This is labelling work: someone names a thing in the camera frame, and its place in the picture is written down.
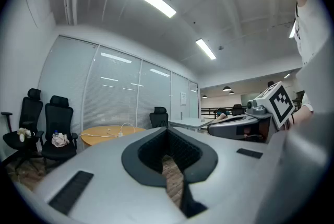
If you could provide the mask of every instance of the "floor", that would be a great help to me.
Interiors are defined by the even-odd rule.
[[[178,169],[176,163],[169,156],[163,158],[163,172],[162,174],[166,177],[167,183],[167,194],[172,199],[172,201],[180,206],[181,195],[183,190],[183,175]],[[28,162],[24,162],[17,170],[18,175],[15,173],[16,161],[11,162],[7,165],[6,169],[8,175],[13,181],[20,182],[27,188],[33,191],[33,189],[38,185],[38,183],[45,177],[46,172],[43,164],[42,158],[33,159],[33,163],[38,168],[39,172],[35,170]]]

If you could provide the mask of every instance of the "black office chair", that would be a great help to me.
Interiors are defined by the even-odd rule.
[[[241,104],[235,104],[233,106],[233,108],[231,109],[232,115],[236,116],[236,115],[241,115],[245,113],[245,109],[242,108]]]
[[[46,118],[46,142],[42,143],[42,156],[44,158],[57,161],[56,163],[47,166],[44,159],[45,168],[55,167],[77,154],[77,138],[76,133],[71,133],[71,120],[73,115],[73,109],[68,106],[68,99],[52,96],[50,103],[45,105],[45,118]],[[69,144],[57,148],[52,144],[52,135],[55,131],[67,135]]]
[[[154,113],[150,113],[152,128],[168,127],[168,114],[165,107],[154,107]]]
[[[15,171],[25,161],[29,161],[29,163],[38,171],[30,159],[41,158],[41,156],[38,156],[34,153],[34,151],[36,151],[36,142],[38,141],[38,137],[42,136],[43,134],[43,131],[37,131],[38,117],[40,116],[43,108],[43,102],[40,101],[40,93],[41,91],[39,89],[31,88],[28,91],[28,96],[24,97],[22,101],[19,127],[23,127],[31,131],[31,138],[26,137],[24,142],[20,141],[20,137],[17,135],[17,131],[11,130],[9,116],[12,115],[12,113],[1,112],[1,114],[5,115],[7,118],[7,124],[10,131],[10,133],[7,133],[3,136],[3,139],[9,147],[18,150],[16,153],[5,159],[2,163],[4,166],[6,166],[17,157],[21,157],[21,160],[15,167]]]

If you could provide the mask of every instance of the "white ceiling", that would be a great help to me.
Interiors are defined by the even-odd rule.
[[[252,78],[249,80],[238,81],[233,83],[228,83],[228,85],[220,85],[215,87],[203,88],[200,90],[201,96],[206,95],[208,98],[226,96],[229,95],[229,91],[223,91],[225,86],[229,86],[232,91],[237,94],[247,94],[247,93],[260,93],[268,87],[268,82],[273,81],[277,83],[279,81],[288,81],[295,78],[295,74],[298,69],[293,71],[291,75],[284,79],[288,74],[287,72],[272,74],[268,76],[262,76],[257,78]]]
[[[90,0],[90,7],[88,0],[78,0],[78,23],[103,25],[180,61],[198,75],[298,54],[294,40],[288,39],[295,0],[164,1],[176,10],[172,18],[143,0]],[[64,1],[51,0],[51,5],[57,22],[63,23]],[[216,60],[198,47],[199,38]]]

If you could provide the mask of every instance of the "wooden table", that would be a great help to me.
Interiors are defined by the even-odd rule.
[[[122,127],[123,136],[131,135],[133,133],[142,132],[145,130],[146,129],[144,128],[135,127],[135,131],[134,131],[134,128],[132,126]],[[111,134],[114,136],[118,136],[120,131],[121,131],[121,126],[96,126],[96,127],[85,129],[84,131],[81,132],[81,134],[90,134],[90,135],[99,135],[99,136],[110,136]],[[115,138],[117,137],[102,138],[102,137],[81,136],[81,140],[88,146],[92,146],[94,144],[101,143],[101,142],[106,142],[107,140],[115,139]]]

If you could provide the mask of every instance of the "chair headrest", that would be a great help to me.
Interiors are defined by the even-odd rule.
[[[41,99],[40,94],[41,94],[41,91],[36,88],[31,88],[28,91],[28,97],[34,100],[40,100]]]
[[[50,100],[50,104],[62,108],[67,108],[68,107],[68,99],[60,96],[52,96]]]
[[[154,107],[154,113],[163,114],[163,113],[167,113],[167,110],[165,107]]]

